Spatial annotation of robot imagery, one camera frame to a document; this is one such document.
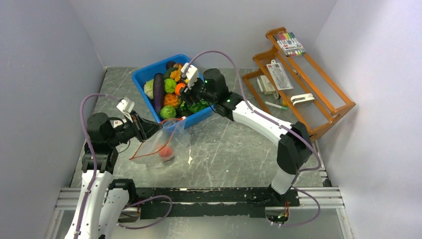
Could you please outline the red toy peach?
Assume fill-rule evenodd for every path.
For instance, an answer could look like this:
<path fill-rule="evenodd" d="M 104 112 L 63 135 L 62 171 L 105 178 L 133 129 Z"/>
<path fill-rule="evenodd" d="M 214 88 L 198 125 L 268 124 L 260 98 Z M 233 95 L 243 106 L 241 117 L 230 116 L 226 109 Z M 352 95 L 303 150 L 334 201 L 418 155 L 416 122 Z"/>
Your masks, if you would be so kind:
<path fill-rule="evenodd" d="M 163 147 L 159 152 L 158 155 L 161 161 L 168 161 L 174 157 L 174 151 L 172 147 L 166 146 Z"/>

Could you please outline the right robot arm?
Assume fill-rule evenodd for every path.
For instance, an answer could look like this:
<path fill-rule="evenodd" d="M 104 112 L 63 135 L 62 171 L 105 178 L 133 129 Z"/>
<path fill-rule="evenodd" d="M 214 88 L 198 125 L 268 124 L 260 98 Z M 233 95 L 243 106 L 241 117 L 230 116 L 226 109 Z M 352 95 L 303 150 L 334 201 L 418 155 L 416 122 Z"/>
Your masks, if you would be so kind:
<path fill-rule="evenodd" d="M 299 121 L 290 123 L 278 119 L 255 107 L 241 95 L 229 91 L 224 75 L 216 68 L 206 70 L 202 78 L 194 66 L 185 65 L 181 72 L 181 79 L 187 82 L 180 90 L 183 101 L 189 105 L 204 101 L 218 115 L 250 127 L 277 146 L 278 170 L 270 184 L 268 198 L 272 205 L 281 206 L 286 202 L 287 192 L 300 168 L 312 154 L 306 126 Z"/>

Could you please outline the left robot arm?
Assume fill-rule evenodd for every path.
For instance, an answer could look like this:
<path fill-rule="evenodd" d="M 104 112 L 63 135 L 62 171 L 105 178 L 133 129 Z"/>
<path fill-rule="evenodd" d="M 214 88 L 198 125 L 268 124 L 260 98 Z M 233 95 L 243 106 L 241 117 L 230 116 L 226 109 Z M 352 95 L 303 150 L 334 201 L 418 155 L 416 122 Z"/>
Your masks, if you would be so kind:
<path fill-rule="evenodd" d="M 113 176 L 117 147 L 133 138 L 145 142 L 163 126 L 135 111 L 119 126 L 113 126 L 111 120 L 105 113 L 95 113 L 85 124 L 88 139 L 82 158 L 81 191 L 67 239 L 108 239 L 123 208 L 137 202 L 134 181 Z"/>

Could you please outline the orange toy pumpkin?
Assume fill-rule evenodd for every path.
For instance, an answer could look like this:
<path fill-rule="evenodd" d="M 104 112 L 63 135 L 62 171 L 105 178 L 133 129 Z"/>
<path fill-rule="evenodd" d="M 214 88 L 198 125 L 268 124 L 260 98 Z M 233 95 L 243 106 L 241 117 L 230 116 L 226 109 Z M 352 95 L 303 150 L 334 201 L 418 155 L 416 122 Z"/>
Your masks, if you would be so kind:
<path fill-rule="evenodd" d="M 186 86 L 186 84 L 184 84 L 184 83 L 178 83 L 175 87 L 175 95 L 180 96 L 181 91 L 184 89 L 185 86 Z"/>

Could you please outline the clear zip top bag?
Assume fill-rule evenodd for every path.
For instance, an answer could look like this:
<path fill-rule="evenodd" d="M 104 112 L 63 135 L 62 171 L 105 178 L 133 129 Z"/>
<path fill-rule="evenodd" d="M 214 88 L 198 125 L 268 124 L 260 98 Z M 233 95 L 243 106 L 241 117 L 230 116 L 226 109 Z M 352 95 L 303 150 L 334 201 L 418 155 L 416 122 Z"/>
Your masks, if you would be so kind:
<path fill-rule="evenodd" d="M 188 147 L 191 139 L 191 135 L 185 129 L 186 119 L 186 117 L 182 117 L 161 121 L 163 128 L 150 139 L 142 142 L 129 160 L 146 166 L 163 163 L 158 152 L 166 146 L 172 147 L 173 158 L 180 155 Z"/>

